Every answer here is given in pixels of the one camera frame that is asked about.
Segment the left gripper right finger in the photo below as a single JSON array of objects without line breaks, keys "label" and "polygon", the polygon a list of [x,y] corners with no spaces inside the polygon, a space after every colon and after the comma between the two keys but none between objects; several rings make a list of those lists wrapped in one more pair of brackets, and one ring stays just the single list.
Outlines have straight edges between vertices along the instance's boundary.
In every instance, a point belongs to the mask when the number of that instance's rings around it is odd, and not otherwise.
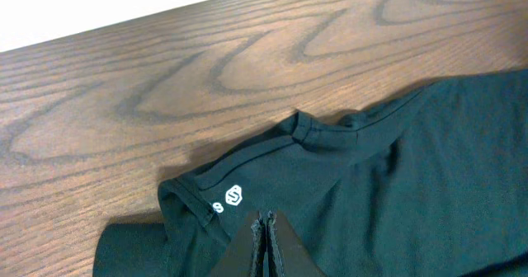
[{"label": "left gripper right finger", "polygon": [[272,277],[325,277],[287,217],[270,211],[266,220],[269,275]]}]

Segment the black t-shirt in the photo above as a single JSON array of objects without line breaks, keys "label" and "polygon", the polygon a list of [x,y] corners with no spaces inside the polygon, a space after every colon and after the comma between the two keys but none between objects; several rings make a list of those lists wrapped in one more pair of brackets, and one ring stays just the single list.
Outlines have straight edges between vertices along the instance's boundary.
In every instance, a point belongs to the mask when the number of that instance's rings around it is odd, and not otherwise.
[{"label": "black t-shirt", "polygon": [[280,210],[329,276],[527,273],[527,73],[458,77],[344,116],[299,112],[158,187],[161,223],[101,235],[96,276],[205,276]]}]

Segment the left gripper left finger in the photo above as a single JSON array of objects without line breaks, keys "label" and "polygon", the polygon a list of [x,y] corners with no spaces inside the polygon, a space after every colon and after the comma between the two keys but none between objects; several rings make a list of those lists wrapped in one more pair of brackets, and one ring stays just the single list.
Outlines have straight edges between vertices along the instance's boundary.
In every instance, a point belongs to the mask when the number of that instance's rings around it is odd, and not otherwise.
[{"label": "left gripper left finger", "polygon": [[262,277],[265,254],[266,225],[261,214],[253,211],[244,219],[209,277]]}]

